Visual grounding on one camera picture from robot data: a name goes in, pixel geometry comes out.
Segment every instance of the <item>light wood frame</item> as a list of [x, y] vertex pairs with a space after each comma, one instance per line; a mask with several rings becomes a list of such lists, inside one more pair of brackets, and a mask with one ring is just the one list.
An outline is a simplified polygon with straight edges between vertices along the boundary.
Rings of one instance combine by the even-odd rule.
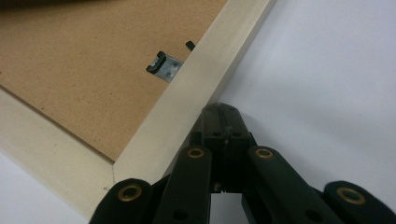
[[130, 177], [154, 183], [201, 109], [217, 100], [274, 2], [226, 3], [114, 165], [4, 91], [0, 148], [86, 217], [114, 183]]

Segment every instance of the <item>white surface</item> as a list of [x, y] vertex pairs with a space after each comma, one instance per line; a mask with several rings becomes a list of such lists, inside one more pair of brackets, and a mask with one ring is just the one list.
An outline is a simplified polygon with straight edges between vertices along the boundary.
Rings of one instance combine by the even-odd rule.
[[248, 219], [242, 208], [241, 199], [241, 194], [212, 194], [210, 223], [248, 224]]
[[318, 189], [396, 211], [396, 2], [279, 0], [220, 97]]
[[88, 220], [0, 150], [0, 222], [78, 224]]

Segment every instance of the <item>brass rivet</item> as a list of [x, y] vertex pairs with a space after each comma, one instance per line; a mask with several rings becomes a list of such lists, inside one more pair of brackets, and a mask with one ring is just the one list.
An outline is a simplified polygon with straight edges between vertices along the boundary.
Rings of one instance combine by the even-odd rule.
[[359, 192], [357, 192], [354, 189], [350, 188], [338, 188], [337, 189], [337, 194], [346, 202], [348, 203], [353, 203], [357, 205], [362, 205], [366, 203], [366, 199], [364, 198], [363, 195], [361, 195]]
[[270, 159], [274, 156], [274, 153], [266, 148], [259, 148], [256, 150], [256, 155], [264, 159]]
[[203, 157], [205, 153], [200, 148], [192, 148], [187, 152], [187, 155], [191, 158], [200, 158]]
[[136, 184], [131, 184], [120, 189], [119, 199], [127, 203], [137, 199], [141, 194], [142, 188]]

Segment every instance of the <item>metal bracket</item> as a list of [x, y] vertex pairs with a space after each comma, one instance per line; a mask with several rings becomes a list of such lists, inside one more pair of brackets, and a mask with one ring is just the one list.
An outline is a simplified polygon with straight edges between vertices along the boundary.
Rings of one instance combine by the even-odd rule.
[[160, 51], [154, 62], [146, 68], [146, 71], [167, 82], [171, 82], [181, 65], [183, 65], [183, 62]]

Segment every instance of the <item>brown cardboard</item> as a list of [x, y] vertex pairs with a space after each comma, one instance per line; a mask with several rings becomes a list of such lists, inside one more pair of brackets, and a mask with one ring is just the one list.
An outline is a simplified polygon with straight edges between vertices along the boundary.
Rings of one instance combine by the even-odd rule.
[[115, 161], [222, 1], [88, 1], [0, 11], [0, 85]]

